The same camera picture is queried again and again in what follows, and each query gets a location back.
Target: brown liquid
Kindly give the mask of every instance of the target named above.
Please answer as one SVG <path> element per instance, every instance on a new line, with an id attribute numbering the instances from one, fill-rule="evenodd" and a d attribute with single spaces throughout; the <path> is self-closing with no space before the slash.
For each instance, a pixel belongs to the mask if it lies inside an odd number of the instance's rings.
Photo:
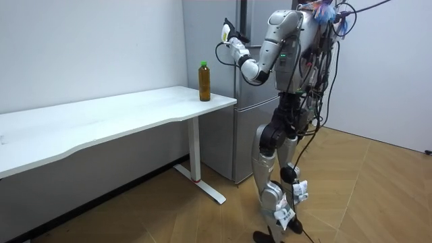
<path id="1" fill-rule="evenodd" d="M 210 101 L 210 69 L 202 65 L 198 70 L 200 101 Z"/>

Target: silver refrigerator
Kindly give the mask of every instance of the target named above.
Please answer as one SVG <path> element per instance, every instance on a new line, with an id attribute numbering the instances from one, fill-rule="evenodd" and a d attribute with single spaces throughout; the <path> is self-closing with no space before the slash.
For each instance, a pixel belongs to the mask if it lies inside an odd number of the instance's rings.
<path id="1" fill-rule="evenodd" d="M 218 62 L 215 46 L 221 41 L 223 20 L 228 18 L 250 38 L 250 53 L 258 59 L 269 16 L 275 10 L 291 9 L 291 4 L 289 0 L 183 0 L 189 87 L 198 88 L 198 68 L 207 61 L 211 92 L 238 101 L 234 107 L 200 116 L 201 161 L 235 183 L 252 174 L 254 135 L 261 124 L 270 122 L 279 98 L 274 75 L 262 86 L 250 86 L 240 70 Z M 217 51 L 222 61 L 234 63 L 227 47 Z"/>

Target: humanoid robot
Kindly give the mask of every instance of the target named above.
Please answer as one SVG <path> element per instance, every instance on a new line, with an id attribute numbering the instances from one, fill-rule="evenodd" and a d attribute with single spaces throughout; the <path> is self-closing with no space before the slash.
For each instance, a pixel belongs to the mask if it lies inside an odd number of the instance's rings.
<path id="1" fill-rule="evenodd" d="M 252 146 L 253 176 L 269 231 L 269 234 L 255 232 L 255 242 L 281 243 L 287 228 L 297 234 L 303 232 L 294 207 L 307 199 L 307 182 L 299 181 L 298 160 L 292 163 L 294 151 L 299 140 L 315 136 L 320 128 L 332 49 L 341 36 L 335 24 L 355 13 L 355 10 L 343 11 L 331 20 L 320 22 L 316 12 L 300 6 L 297 10 L 277 10 L 270 16 L 259 61 L 250 56 L 244 46 L 248 39 L 237 32 L 229 20 L 225 19 L 222 30 L 220 45 L 230 48 L 245 81 L 260 86 L 274 72 L 280 96 L 271 122 L 258 127 Z M 316 128 L 309 131 L 314 119 Z M 281 168 L 280 183 L 270 180 L 276 156 Z"/>

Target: white table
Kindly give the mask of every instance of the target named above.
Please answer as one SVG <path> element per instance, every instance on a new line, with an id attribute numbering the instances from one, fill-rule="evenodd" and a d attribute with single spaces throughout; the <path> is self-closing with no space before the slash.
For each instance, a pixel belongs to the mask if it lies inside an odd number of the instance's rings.
<path id="1" fill-rule="evenodd" d="M 198 116 L 236 102 L 217 94 L 201 102 L 197 90 L 176 86 L 6 113 L 0 115 L 0 178 L 102 142 L 187 119 L 192 172 L 181 165 L 175 168 L 222 204 L 225 197 L 200 180 Z"/>

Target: refrigerator handle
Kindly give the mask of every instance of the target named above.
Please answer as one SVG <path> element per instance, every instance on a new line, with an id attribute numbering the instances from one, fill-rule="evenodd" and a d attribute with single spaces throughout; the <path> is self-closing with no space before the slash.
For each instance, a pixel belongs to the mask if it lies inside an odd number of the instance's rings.
<path id="1" fill-rule="evenodd" d="M 239 29 L 249 40 L 252 39 L 252 11 L 253 11 L 254 0 L 243 0 L 240 1 L 240 24 Z"/>

